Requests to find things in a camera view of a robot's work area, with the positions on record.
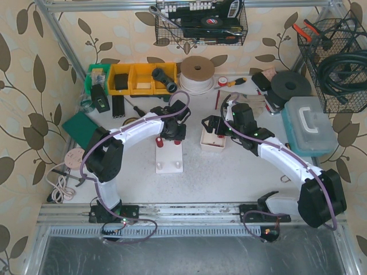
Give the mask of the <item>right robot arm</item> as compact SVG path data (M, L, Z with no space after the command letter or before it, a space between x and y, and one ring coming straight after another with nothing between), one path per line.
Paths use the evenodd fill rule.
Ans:
M296 185L298 193L282 195L270 192L258 200L260 214L301 217L309 226L318 228L331 221L336 229L336 216L347 209L341 177L333 170L314 166L288 149L266 128L258 127L248 104L223 102L220 116L210 115L201 124L208 133L228 136L280 170Z

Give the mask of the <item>small red spring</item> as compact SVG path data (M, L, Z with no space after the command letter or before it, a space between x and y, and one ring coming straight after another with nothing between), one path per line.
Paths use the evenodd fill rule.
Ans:
M164 143L161 137L157 137L155 141L156 141L156 145L158 148L162 148L164 146Z

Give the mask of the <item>white spring tray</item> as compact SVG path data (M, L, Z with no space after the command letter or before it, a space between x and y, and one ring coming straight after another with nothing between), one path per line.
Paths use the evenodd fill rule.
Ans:
M214 132L208 133L204 127L202 128L200 147L203 151L221 153L225 148L225 143L225 136L216 135Z

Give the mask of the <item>brown tape roll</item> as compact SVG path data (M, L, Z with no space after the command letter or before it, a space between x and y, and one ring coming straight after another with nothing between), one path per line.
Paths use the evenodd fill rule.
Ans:
M125 125L127 125L127 124L130 124L130 123L132 123L132 122L136 121L137 119L138 119L138 118L136 118L136 117L128 118L128 119L126 119L126 120L123 122L122 126L125 126Z

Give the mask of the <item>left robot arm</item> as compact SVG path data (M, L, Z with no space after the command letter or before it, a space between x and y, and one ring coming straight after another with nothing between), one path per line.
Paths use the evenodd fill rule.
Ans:
M123 164L123 154L141 141L157 136L167 141L183 141L185 121L191 111L188 103L176 100L165 107L155 107L144 116L118 129L94 130L85 149L80 175L94 182L97 204L91 206L91 223L127 223L140 220L137 209L124 209L115 178Z

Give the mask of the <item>white peg fixture plate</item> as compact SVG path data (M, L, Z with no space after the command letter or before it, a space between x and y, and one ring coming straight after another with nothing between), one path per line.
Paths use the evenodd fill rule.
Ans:
M173 174L183 172L182 142L175 145L174 140L162 139L164 146L155 148L155 172Z

